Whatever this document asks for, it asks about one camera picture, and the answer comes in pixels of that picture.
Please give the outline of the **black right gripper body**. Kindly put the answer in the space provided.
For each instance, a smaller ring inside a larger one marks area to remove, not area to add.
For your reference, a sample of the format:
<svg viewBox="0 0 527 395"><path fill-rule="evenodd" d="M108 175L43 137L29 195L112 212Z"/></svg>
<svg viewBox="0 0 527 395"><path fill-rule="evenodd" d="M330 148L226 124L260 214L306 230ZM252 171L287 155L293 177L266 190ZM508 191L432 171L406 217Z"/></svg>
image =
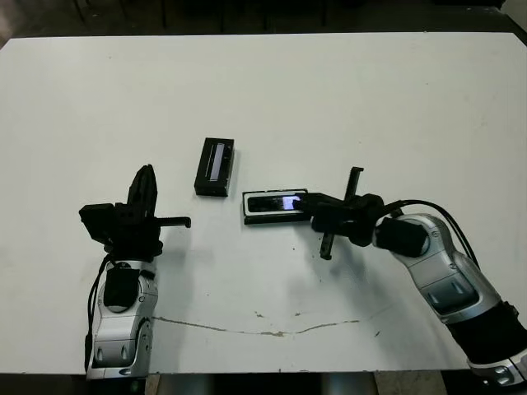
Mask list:
<svg viewBox="0 0 527 395"><path fill-rule="evenodd" d="M367 246L372 239L375 223L384 208L382 198L374 194L357 195L357 185L364 169L350 170L343 205L339 209L319 212L319 223L323 237L319 249L322 259L332 258L332 247L336 235L352 238L359 246Z"/></svg>

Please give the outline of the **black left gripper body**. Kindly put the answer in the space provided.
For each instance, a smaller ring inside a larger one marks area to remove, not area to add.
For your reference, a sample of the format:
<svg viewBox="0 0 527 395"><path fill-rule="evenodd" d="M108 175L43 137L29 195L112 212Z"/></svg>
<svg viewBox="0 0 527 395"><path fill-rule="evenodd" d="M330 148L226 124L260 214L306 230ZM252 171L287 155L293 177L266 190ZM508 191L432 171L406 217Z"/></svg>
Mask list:
<svg viewBox="0 0 527 395"><path fill-rule="evenodd" d="M152 261L162 253L162 227L191 227L188 216L156 217L155 210L155 203L116 203L105 234L105 251L115 259Z"/></svg>

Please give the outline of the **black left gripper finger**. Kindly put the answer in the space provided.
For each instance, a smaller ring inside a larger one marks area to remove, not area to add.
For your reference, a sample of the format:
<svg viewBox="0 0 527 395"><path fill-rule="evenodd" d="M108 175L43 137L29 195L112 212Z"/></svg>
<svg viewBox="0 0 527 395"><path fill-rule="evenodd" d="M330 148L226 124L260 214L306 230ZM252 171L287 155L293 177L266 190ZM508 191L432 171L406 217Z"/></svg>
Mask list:
<svg viewBox="0 0 527 395"><path fill-rule="evenodd" d="M157 200L156 175L152 165L147 165L145 175L145 217L154 217Z"/></svg>
<svg viewBox="0 0 527 395"><path fill-rule="evenodd" d="M144 217L147 212L147 166L136 173L128 190L127 217Z"/></svg>

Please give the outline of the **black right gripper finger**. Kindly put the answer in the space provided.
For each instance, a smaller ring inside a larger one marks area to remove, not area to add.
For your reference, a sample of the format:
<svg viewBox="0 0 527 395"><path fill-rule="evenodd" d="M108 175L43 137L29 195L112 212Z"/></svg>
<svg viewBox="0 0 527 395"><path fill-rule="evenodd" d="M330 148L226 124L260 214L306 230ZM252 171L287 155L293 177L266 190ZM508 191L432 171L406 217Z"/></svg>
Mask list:
<svg viewBox="0 0 527 395"><path fill-rule="evenodd" d="M296 196L299 198L300 202L305 203L341 203L343 201L342 199L324 193L297 193Z"/></svg>
<svg viewBox="0 0 527 395"><path fill-rule="evenodd" d="M339 209L343 205L340 200L298 200L296 209L298 211L323 211Z"/></svg>

